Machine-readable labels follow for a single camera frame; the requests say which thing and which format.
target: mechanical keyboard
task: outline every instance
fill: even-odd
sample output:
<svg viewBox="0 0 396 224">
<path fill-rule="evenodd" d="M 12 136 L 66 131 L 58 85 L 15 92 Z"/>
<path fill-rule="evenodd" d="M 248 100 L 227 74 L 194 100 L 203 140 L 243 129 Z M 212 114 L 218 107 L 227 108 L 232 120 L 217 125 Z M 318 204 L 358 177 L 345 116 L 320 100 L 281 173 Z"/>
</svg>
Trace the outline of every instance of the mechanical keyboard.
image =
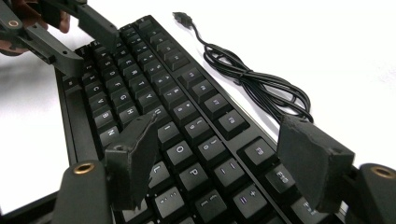
<svg viewBox="0 0 396 224">
<path fill-rule="evenodd" d="M 76 53 L 82 78 L 57 71 L 70 163 L 101 160 L 133 119 L 158 117 L 147 197 L 117 222 L 343 222 L 309 207 L 276 143 L 151 16 L 121 27 L 115 52 L 92 41 Z"/>
</svg>

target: cable plug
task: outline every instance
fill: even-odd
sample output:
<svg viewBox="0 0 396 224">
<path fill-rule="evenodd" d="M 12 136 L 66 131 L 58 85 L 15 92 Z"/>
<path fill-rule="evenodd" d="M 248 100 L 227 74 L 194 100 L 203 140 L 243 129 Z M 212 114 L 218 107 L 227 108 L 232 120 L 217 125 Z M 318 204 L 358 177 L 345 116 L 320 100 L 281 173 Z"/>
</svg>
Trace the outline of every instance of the cable plug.
<svg viewBox="0 0 396 224">
<path fill-rule="evenodd" d="M 192 18 L 189 15 L 184 12 L 174 12 L 173 15 L 178 23 L 190 29 L 190 27 L 192 26 Z"/>
</svg>

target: function key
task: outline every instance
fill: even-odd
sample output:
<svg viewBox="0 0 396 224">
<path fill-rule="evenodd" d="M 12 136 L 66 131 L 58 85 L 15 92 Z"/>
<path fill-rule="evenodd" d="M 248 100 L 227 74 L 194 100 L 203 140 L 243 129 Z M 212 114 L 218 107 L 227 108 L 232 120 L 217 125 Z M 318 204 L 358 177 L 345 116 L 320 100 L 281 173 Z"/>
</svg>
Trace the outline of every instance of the function key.
<svg viewBox="0 0 396 224">
<path fill-rule="evenodd" d="M 189 72 L 184 73 L 178 79 L 187 90 L 205 80 L 204 76 L 196 68 L 192 68 Z"/>
<path fill-rule="evenodd" d="M 249 127 L 248 123 L 236 110 L 232 110 L 230 113 L 221 117 L 216 122 L 216 126 L 226 140 L 231 140 Z"/>
<path fill-rule="evenodd" d="M 218 93 L 205 101 L 202 109 L 211 120 L 214 120 L 232 110 L 233 107 Z"/>
<path fill-rule="evenodd" d="M 238 155 L 254 175 L 262 174 L 262 171 L 277 161 L 275 152 L 262 138 L 239 150 Z"/>
<path fill-rule="evenodd" d="M 165 63 L 172 71 L 176 71 L 189 62 L 190 61 L 180 51 L 172 52 L 172 54 L 165 59 Z"/>
<path fill-rule="evenodd" d="M 305 198 L 301 198 L 295 202 L 291 206 L 291 209 L 297 218 L 297 220 L 295 220 L 296 223 L 328 223 L 329 218 L 331 218 L 330 214 L 320 213 L 311 208 Z"/>
<path fill-rule="evenodd" d="M 269 187 L 267 188 L 268 191 L 270 191 L 277 202 L 295 200 L 293 196 L 298 196 L 294 179 L 283 164 L 279 164 L 268 172 L 262 180 L 262 183 L 264 185 L 267 184 Z"/>
<path fill-rule="evenodd" d="M 194 98 L 195 102 L 198 104 L 205 102 L 217 93 L 218 92 L 216 89 L 212 86 L 212 84 L 209 83 L 208 80 L 204 80 L 190 89 L 192 98 Z"/>
</svg>

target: finger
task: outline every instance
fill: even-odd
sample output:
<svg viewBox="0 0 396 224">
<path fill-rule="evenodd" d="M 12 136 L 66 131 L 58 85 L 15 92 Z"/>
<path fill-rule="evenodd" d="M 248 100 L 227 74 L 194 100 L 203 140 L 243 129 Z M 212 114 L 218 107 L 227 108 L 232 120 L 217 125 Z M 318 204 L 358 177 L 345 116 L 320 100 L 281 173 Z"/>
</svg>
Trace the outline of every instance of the finger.
<svg viewBox="0 0 396 224">
<path fill-rule="evenodd" d="M 31 26 L 38 22 L 42 27 L 48 29 L 48 25 L 46 22 L 41 19 L 40 14 L 38 14 L 34 9 L 29 7 L 26 2 L 21 0 L 14 0 L 13 2 L 13 10 L 15 14 L 21 19 L 24 27 Z"/>
<path fill-rule="evenodd" d="M 28 49 L 10 49 L 11 43 L 6 40 L 0 40 L 0 49 L 4 49 L 6 51 L 14 52 L 14 53 L 24 53 Z"/>
<path fill-rule="evenodd" d="M 70 29 L 70 15 L 61 11 L 61 22 L 59 23 L 59 30 L 66 34 Z"/>
</svg>

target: screw hole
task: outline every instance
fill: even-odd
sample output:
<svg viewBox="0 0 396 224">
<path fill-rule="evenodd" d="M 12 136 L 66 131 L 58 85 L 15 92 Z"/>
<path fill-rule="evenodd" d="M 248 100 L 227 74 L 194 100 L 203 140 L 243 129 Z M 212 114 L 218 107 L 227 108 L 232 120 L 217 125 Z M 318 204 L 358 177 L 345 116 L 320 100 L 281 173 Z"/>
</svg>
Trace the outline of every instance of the screw hole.
<svg viewBox="0 0 396 224">
<path fill-rule="evenodd" d="M 76 175 L 85 175 L 93 170 L 94 167 L 95 165 L 93 163 L 83 163 L 74 169 L 74 173 Z"/>
<path fill-rule="evenodd" d="M 396 178 L 396 174 L 392 172 L 391 170 L 385 168 L 385 167 L 380 167 L 380 166 L 375 166 L 372 167 L 371 170 L 379 176 L 388 178 L 388 179 L 394 179 Z"/>
</svg>

